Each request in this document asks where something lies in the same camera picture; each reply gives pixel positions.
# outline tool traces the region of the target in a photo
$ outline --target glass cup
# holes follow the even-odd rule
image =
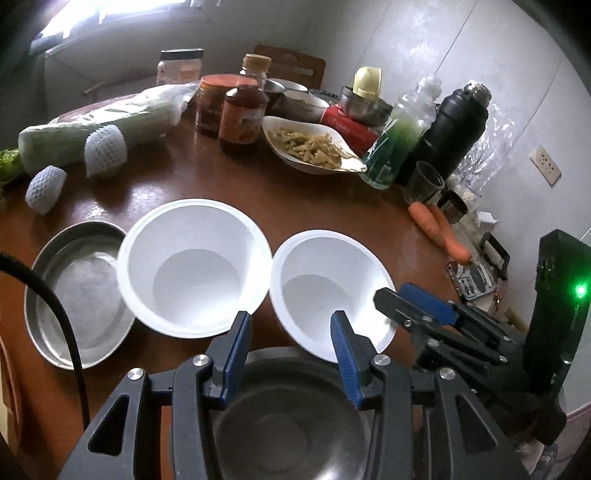
[[[410,205],[414,202],[424,202],[444,186],[443,178],[435,168],[425,162],[418,161],[413,174],[404,189],[404,200]]]

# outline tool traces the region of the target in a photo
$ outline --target white dish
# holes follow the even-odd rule
[[[167,203],[129,231],[117,281],[148,327],[178,338],[227,331],[239,310],[254,313],[269,289],[271,248],[239,210],[203,199]]]
[[[383,287],[394,290],[394,283],[371,251],[342,233],[311,230],[279,247],[269,293],[285,331],[305,350],[334,363],[335,310],[344,310],[355,333],[368,337],[378,352],[394,338],[394,322],[374,306],[374,294]]]
[[[359,159],[357,155],[354,158],[344,158],[342,160],[341,168],[337,168],[335,170],[331,170],[330,168],[319,167],[317,165],[311,165],[295,157],[292,157],[291,155],[288,155],[287,153],[277,148],[274,145],[273,140],[271,138],[271,132],[280,130],[282,128],[287,130],[293,130],[307,135],[324,135],[328,133],[335,145],[342,148],[347,153],[351,153],[352,155],[355,154],[349,148],[347,142],[344,141],[343,137],[341,137],[340,134],[336,130],[333,130],[331,127],[327,127],[325,125],[294,122],[292,120],[286,120],[284,118],[279,118],[277,116],[266,116],[262,120],[262,130],[265,134],[265,138],[267,139],[269,145],[275,151],[275,153],[279,155],[283,159],[283,161],[287,163],[290,167],[314,175],[328,175],[331,173],[363,173],[364,171],[367,171],[367,167]]]

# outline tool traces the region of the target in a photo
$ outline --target wooden table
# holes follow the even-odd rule
[[[246,213],[274,252],[301,231],[338,231],[369,248],[397,287],[413,282],[444,300],[457,299],[444,270],[446,255],[416,227],[396,189],[379,192],[354,174],[299,172],[263,142],[252,157],[233,160],[214,139],[195,134],[192,121],[184,118],[164,141],[130,152],[115,178],[89,181],[83,164],[67,172],[60,200],[45,216],[25,204],[26,181],[8,189],[6,209],[0,212],[0,250],[31,265],[45,243],[69,225],[101,219],[128,230],[159,205],[201,197]],[[24,286],[0,274],[0,292],[0,335],[14,363],[23,403],[19,459],[33,479],[54,479],[82,433],[74,378],[72,372],[43,360],[31,343],[23,321]],[[86,371],[91,415],[131,368],[149,373],[177,368],[204,352],[209,341],[169,338],[135,322],[117,352]],[[254,314],[252,349],[290,344],[267,297]],[[414,361],[409,336],[402,330],[386,353],[408,367]]]

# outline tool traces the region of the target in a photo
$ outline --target jar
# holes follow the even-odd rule
[[[217,135],[226,94],[239,85],[256,85],[256,80],[224,73],[206,75],[201,79],[195,117],[195,127],[198,132]]]
[[[202,58],[202,48],[163,50],[160,52],[156,85],[188,83],[199,80]]]

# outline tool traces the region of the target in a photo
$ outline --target fried food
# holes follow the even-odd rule
[[[335,145],[329,134],[307,135],[282,128],[271,132],[271,138],[288,155],[331,170],[340,168],[341,159],[355,157]]]

